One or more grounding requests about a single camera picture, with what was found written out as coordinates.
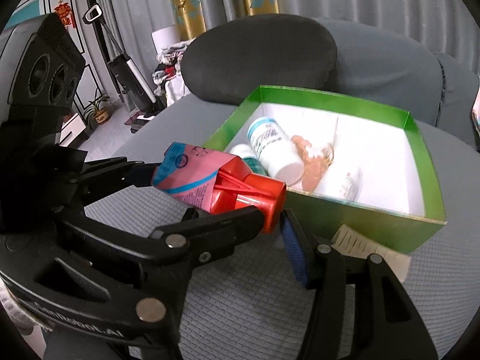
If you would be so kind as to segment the cream hair claw clip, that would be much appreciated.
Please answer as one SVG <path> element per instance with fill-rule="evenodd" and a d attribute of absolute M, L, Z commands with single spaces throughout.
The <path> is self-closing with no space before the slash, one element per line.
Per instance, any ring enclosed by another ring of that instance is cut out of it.
<path fill-rule="evenodd" d="M 334 234 L 332 246 L 341 254 L 353 258 L 367 258 L 371 254 L 377 254 L 386 261 L 400 283 L 403 284 L 408 277 L 411 263 L 409 255 L 389 249 L 361 235 L 346 224 L 343 224 Z"/>

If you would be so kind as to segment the pink pouch red cap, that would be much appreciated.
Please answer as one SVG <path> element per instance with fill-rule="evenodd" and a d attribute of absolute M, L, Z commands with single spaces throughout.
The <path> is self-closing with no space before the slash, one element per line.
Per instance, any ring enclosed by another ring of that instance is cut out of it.
<path fill-rule="evenodd" d="M 180 142 L 168 147 L 151 183 L 213 215 L 254 206 L 264 216 L 263 233 L 277 226 L 287 196 L 284 182 L 253 172 L 239 156 Z"/>

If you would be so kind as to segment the white bottle green label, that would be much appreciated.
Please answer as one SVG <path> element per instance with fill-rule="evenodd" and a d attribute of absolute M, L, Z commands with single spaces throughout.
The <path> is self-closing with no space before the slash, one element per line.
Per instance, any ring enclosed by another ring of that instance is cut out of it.
<path fill-rule="evenodd" d="M 261 162 L 256 157 L 256 154 L 252 150 L 252 148 L 247 144 L 238 144 L 232 147 L 229 150 L 231 155 L 236 155 L 241 158 L 249 167 L 250 169 L 259 175 L 268 176 L 268 173 L 262 166 Z"/>

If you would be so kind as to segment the plain white bottle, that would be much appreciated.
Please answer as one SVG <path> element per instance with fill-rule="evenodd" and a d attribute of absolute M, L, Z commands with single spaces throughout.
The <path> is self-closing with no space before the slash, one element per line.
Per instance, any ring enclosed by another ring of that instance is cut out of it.
<path fill-rule="evenodd" d="M 321 179 L 317 191 L 326 197 L 354 202 L 360 191 L 360 169 L 332 165 Z"/>

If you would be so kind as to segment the white bottle blue label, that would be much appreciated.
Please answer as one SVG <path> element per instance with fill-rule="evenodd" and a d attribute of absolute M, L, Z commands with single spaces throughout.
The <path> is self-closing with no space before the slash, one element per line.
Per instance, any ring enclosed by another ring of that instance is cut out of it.
<path fill-rule="evenodd" d="M 304 162 L 295 144 L 280 128 L 275 119 L 260 117 L 247 129 L 247 139 L 268 175 L 287 185 L 300 181 Z"/>

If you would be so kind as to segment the pink orange hair claw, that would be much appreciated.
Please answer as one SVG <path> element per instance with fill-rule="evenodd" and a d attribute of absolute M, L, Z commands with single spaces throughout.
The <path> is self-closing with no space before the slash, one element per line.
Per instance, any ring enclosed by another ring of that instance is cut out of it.
<path fill-rule="evenodd" d="M 334 160 L 334 146 L 331 143 L 313 145 L 298 135 L 292 136 L 291 141 L 304 163 L 304 173 L 301 179 L 302 189 L 304 192 L 312 193 Z"/>

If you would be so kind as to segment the potted plant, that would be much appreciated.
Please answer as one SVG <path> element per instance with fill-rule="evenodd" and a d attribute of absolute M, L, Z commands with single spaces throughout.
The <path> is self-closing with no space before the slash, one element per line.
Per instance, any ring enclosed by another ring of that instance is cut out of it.
<path fill-rule="evenodd" d="M 107 104 L 109 104 L 110 97 L 106 94 L 101 94 L 95 100 L 90 101 L 89 105 L 84 109 L 83 119 L 87 125 L 96 122 L 98 125 L 104 125 L 111 118 Z"/>

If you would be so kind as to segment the black stick vacuum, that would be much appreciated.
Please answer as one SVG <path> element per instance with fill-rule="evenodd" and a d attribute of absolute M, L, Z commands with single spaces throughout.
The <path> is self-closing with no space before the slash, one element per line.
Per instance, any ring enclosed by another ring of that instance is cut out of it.
<path fill-rule="evenodd" d="M 97 3 L 92 5 L 82 17 L 86 24 L 100 23 L 117 51 L 117 56 L 108 62 L 109 69 L 135 107 L 146 118 L 157 116 L 165 109 L 162 100 L 154 94 L 136 63 L 115 39 L 104 19 L 103 10 Z"/>

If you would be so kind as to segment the pile of clothes bags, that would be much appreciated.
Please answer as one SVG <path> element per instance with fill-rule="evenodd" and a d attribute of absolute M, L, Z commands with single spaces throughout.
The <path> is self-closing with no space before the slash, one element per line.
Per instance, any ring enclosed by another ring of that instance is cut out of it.
<path fill-rule="evenodd" d="M 154 94 L 164 96 L 167 107 L 191 93 L 185 84 L 181 69 L 183 55 L 191 42 L 192 40 L 180 41 L 164 47 L 156 56 L 159 64 L 152 73 L 154 84 L 157 85 Z"/>

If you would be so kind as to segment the black round cushion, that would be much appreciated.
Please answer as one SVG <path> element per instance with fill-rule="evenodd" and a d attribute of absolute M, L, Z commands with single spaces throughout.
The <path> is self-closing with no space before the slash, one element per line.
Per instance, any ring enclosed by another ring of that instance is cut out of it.
<path fill-rule="evenodd" d="M 239 105 L 259 86 L 323 89 L 337 63 L 330 31 L 303 16 L 247 16 L 195 38 L 181 60 L 192 94 Z"/>

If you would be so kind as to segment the green cardboard box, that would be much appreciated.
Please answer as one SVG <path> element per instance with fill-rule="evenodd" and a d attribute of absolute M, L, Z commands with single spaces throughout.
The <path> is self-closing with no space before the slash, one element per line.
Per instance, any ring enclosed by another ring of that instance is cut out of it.
<path fill-rule="evenodd" d="M 289 186 L 286 206 L 304 228 L 329 238 L 346 224 L 408 254 L 445 226 L 431 153 L 407 111 L 342 94 L 261 86 L 206 140 L 206 147 L 228 151 L 246 144 L 247 129 L 260 117 L 275 119 L 288 137 L 298 135 L 313 145 L 331 143 L 329 167 L 360 169 L 354 202 L 320 195 L 319 185 L 312 193 L 301 184 Z"/>

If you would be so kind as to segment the red chinese knot ornament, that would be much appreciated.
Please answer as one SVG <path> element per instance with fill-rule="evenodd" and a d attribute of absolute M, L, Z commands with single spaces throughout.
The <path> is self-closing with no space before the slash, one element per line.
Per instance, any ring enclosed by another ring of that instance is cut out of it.
<path fill-rule="evenodd" d="M 69 2 L 58 0 L 57 5 L 54 7 L 54 11 L 66 29 L 75 29 L 77 27 L 74 12 L 69 5 Z"/>

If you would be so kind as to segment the grey and gold curtain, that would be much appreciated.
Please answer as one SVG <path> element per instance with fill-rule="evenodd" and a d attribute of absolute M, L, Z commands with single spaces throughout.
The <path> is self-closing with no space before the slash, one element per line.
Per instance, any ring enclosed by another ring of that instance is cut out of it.
<path fill-rule="evenodd" d="M 157 60 L 151 34 L 174 25 L 172 0 L 97 0 L 115 38 L 151 78 Z M 388 29 L 479 71 L 479 25 L 464 0 L 277 0 L 280 12 Z"/>

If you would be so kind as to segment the colourful cartoon cloth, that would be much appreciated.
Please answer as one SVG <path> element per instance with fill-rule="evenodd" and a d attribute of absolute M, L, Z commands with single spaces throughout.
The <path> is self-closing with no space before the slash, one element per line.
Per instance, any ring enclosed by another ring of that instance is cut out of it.
<path fill-rule="evenodd" d="M 473 120 L 473 125 L 477 131 L 477 134 L 480 136 L 480 89 L 477 92 L 475 101 L 473 103 L 471 116 Z"/>

